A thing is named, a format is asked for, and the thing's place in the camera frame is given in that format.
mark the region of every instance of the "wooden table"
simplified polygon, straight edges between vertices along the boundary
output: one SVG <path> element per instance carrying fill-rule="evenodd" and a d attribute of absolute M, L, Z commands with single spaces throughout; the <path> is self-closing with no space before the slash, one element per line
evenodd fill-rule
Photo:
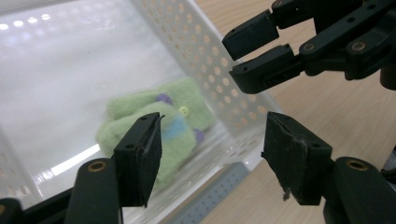
<path fill-rule="evenodd" d="M 236 25 L 271 7 L 272 0 L 196 0 L 225 35 Z M 280 31 L 281 38 L 253 52 L 290 43 L 298 47 L 315 35 L 312 21 Z M 343 73 L 299 77 L 270 92 L 285 114 L 333 146 L 332 158 L 350 156 L 381 168 L 396 144 L 396 91 L 384 89 L 376 73 L 364 80 L 346 81 Z M 203 223 L 324 223 L 321 206 L 283 202 L 282 189 L 266 161 L 237 187 Z"/>

